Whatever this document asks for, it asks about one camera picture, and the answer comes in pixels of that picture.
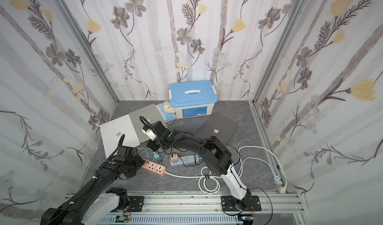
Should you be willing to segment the teal charger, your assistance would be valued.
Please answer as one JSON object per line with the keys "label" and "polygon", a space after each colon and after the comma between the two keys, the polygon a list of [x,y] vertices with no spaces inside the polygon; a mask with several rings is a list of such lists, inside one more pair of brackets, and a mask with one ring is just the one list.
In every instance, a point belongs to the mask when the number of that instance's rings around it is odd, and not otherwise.
{"label": "teal charger", "polygon": [[154,153],[154,159],[159,163],[163,162],[162,157],[157,153]]}

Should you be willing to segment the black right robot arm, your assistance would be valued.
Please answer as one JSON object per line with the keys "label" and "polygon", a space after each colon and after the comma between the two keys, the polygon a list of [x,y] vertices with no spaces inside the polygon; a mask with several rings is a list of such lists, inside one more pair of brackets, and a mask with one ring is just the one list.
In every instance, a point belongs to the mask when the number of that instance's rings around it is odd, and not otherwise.
{"label": "black right robot arm", "polygon": [[142,132],[150,140],[147,147],[156,152],[158,149],[167,151],[171,148],[184,149],[196,153],[202,158],[207,168],[218,175],[228,186],[236,206],[244,210],[247,208],[251,191],[240,180],[234,169],[232,154],[215,136],[210,138],[197,138],[178,130],[170,131],[161,121],[149,123],[140,117],[143,124]]}

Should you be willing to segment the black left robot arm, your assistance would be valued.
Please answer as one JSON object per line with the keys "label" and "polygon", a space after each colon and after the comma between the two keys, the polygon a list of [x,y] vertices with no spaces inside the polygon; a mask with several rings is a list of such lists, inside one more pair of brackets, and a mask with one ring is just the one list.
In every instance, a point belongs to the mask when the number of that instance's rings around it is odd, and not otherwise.
{"label": "black left robot arm", "polygon": [[82,219],[101,193],[124,174],[127,179],[136,175],[144,165],[136,148],[119,146],[103,162],[95,176],[68,201],[58,208],[49,208],[41,218],[41,225],[82,225]]}

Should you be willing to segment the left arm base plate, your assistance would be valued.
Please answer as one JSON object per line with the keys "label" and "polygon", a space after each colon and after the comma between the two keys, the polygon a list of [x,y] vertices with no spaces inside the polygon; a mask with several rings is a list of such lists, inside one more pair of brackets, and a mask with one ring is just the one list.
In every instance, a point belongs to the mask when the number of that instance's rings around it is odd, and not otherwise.
{"label": "left arm base plate", "polygon": [[144,205],[144,196],[129,196],[129,212],[140,213]]}

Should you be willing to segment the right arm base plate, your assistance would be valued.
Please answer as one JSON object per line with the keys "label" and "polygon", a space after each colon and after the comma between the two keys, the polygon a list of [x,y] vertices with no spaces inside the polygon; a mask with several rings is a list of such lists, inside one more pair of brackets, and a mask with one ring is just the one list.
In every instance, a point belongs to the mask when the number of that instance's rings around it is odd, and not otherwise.
{"label": "right arm base plate", "polygon": [[261,203],[258,196],[251,196],[249,203],[245,208],[240,208],[239,203],[236,203],[232,196],[221,196],[221,207],[226,213],[228,212],[260,212],[262,211]]}

